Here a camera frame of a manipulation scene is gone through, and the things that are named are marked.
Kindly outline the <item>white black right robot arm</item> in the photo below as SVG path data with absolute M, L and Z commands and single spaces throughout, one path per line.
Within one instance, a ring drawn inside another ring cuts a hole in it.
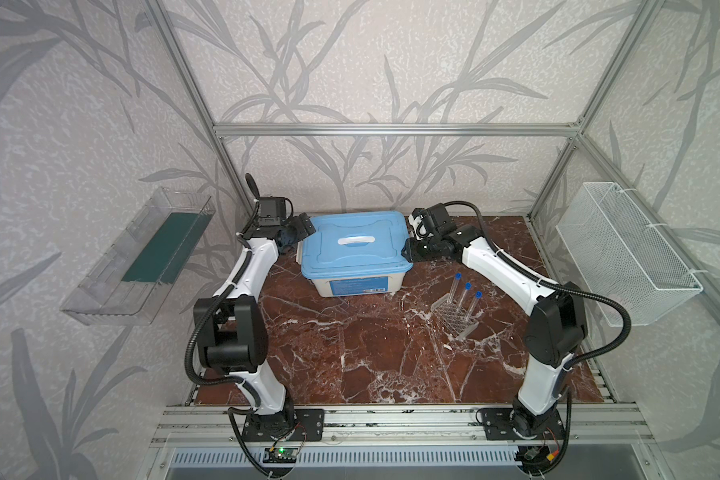
M 528 315 L 523 337 L 528 362 L 513 400 L 512 420 L 525 437 L 550 420 L 562 395 L 570 362 L 587 333 L 583 300 L 577 287 L 561 285 L 522 264 L 488 235 L 483 218 L 458 226 L 451 204 L 417 208 L 408 217 L 412 236 L 403 256 L 413 262 L 453 259 L 482 275 L 514 300 Z

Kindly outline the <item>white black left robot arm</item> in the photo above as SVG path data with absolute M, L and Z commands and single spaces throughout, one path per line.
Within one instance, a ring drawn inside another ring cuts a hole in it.
M 309 216 L 297 215 L 289 199 L 257 198 L 254 213 L 237 233 L 242 251 L 231 273 L 193 307 L 185 374 L 197 386 L 235 385 L 249 404 L 247 411 L 235 413 L 251 423 L 290 430 L 296 422 L 293 400 L 267 360 L 269 336 L 258 300 L 280 255 L 314 232 Z

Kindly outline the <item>blue capped test tube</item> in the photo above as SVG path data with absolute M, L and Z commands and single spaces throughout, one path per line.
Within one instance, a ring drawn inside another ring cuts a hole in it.
M 458 296 L 457 302 L 456 302 L 456 311 L 459 312 L 462 310 L 464 302 L 470 293 L 470 290 L 472 288 L 472 284 L 470 282 L 466 282 L 464 288 L 461 290 L 461 293 Z
M 460 273 L 456 273 L 456 274 L 455 274 L 455 276 L 454 276 L 454 278 L 453 278 L 453 281 L 452 281 L 452 283 L 451 283 L 451 286 L 450 286 L 448 295 L 447 295 L 447 297 L 446 297 L 446 303 L 447 303 L 447 304 L 452 304 L 452 303 L 454 302 L 454 299 L 455 299 L 457 290 L 458 290 L 458 288 L 459 288 L 459 284 L 460 284 L 461 278 L 462 278 L 462 275 L 461 275 Z
M 466 313 L 464 316 L 464 320 L 466 322 L 470 323 L 473 321 L 474 312 L 475 312 L 477 304 L 481 298 L 482 298 L 482 293 L 480 291 L 477 291 L 466 310 Z

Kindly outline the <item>blue plastic bin lid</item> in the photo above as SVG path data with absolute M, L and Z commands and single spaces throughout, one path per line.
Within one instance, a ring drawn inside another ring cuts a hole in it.
M 310 279 L 397 274 L 412 263 L 402 255 L 409 238 L 396 211 L 313 217 L 315 232 L 302 242 L 302 274 Z

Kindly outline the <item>clear acrylic test tube rack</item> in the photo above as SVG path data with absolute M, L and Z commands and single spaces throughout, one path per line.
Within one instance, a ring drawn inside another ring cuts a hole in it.
M 467 317 L 464 307 L 449 302 L 447 295 L 436 300 L 431 305 L 430 312 L 435 324 L 456 340 L 466 339 L 479 324 L 474 316 Z

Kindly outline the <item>white plastic storage bin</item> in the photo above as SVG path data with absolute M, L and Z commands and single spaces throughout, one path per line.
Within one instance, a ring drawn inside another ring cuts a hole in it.
M 396 293 L 412 263 L 396 254 L 390 258 L 350 253 L 320 260 L 303 251 L 298 257 L 301 274 L 322 297 Z

